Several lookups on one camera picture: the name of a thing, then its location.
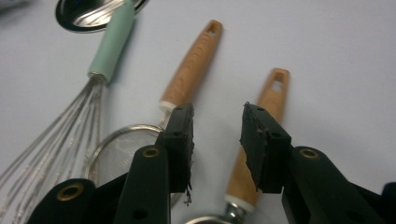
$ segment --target kitchen utensil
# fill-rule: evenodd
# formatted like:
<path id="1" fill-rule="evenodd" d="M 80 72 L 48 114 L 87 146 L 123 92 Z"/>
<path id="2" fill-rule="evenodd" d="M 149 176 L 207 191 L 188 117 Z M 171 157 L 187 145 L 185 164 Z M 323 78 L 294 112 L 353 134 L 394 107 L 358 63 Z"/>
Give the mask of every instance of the kitchen utensil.
<path id="1" fill-rule="evenodd" d="M 55 17 L 66 30 L 89 33 L 106 29 L 114 10 L 125 0 L 59 0 Z M 133 0 L 134 12 L 139 12 L 148 0 Z"/>
<path id="2" fill-rule="evenodd" d="M 274 69 L 262 90 L 258 105 L 264 107 L 275 119 L 280 122 L 286 102 L 289 87 L 289 71 Z M 251 178 L 246 165 L 246 153 L 239 149 L 239 154 L 233 168 L 225 200 L 227 209 L 223 216 L 198 217 L 187 224 L 195 223 L 243 223 L 245 216 L 253 212 L 259 193 Z"/>
<path id="3" fill-rule="evenodd" d="M 164 116 L 159 126 L 132 125 L 107 137 L 95 151 L 86 177 L 101 186 L 129 171 L 134 153 L 141 147 L 153 145 L 163 131 L 168 116 L 177 105 L 191 101 L 206 68 L 215 53 L 222 31 L 218 21 L 211 21 L 200 33 L 169 83 L 160 108 Z"/>
<path id="4" fill-rule="evenodd" d="M 102 88 L 113 76 L 133 22 L 134 5 L 128 0 L 107 27 L 86 87 L 1 174 L 0 190 L 7 196 L 0 207 L 0 222 L 15 204 L 14 223 L 24 223 L 49 189 L 71 177 L 83 177 L 88 158 L 99 143 Z"/>

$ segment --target stainless steel ladle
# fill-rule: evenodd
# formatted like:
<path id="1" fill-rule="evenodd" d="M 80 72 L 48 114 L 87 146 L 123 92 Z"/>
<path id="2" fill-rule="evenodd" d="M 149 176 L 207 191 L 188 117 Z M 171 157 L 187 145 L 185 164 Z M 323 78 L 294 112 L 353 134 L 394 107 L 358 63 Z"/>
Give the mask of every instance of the stainless steel ladle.
<path id="1" fill-rule="evenodd" d="M 59 0 L 55 16 L 66 30 L 91 33 L 104 30 L 113 11 L 124 0 Z M 148 0 L 133 0 L 134 13 L 143 8 Z"/>

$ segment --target brass screw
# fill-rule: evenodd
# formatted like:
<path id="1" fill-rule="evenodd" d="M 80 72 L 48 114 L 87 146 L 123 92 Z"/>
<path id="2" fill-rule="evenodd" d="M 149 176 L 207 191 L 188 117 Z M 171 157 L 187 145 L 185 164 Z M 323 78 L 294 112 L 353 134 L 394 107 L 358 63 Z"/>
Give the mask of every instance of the brass screw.
<path id="1" fill-rule="evenodd" d="M 56 198 L 61 202 L 67 202 L 77 198 L 83 190 L 84 186 L 81 183 L 74 183 L 59 190 Z"/>
<path id="2" fill-rule="evenodd" d="M 158 155 L 160 155 L 160 150 L 156 147 L 151 147 L 143 151 L 143 156 L 147 158 L 156 157 Z"/>
<path id="3" fill-rule="evenodd" d="M 317 159 L 319 157 L 319 154 L 315 150 L 309 148 L 300 150 L 300 154 L 311 160 Z"/>

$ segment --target whisk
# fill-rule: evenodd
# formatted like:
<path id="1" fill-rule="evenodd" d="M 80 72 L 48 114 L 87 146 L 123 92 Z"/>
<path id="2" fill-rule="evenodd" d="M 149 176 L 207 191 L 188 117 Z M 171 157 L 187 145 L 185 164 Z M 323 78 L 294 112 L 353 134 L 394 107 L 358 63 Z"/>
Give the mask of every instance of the whisk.
<path id="1" fill-rule="evenodd" d="M 0 223 L 24 223 L 56 184 L 83 177 L 100 141 L 102 89 L 111 79 L 134 22 L 131 0 L 113 14 L 92 62 L 90 81 L 69 107 L 0 175 Z"/>

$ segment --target hanging hole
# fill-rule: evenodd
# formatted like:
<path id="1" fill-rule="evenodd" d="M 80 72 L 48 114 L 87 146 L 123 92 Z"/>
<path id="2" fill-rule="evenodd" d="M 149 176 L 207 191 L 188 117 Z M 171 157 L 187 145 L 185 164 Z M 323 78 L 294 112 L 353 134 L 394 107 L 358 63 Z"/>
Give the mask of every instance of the hanging hole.
<path id="1" fill-rule="evenodd" d="M 283 83 L 281 81 L 278 80 L 274 80 L 272 83 L 271 88 L 276 91 L 276 92 L 281 92 L 282 88 L 283 88 Z"/>
<path id="2" fill-rule="evenodd" d="M 217 33 L 216 33 L 215 24 L 212 24 L 212 25 L 209 27 L 209 29 L 207 29 L 206 32 L 207 32 L 210 36 L 216 35 Z"/>

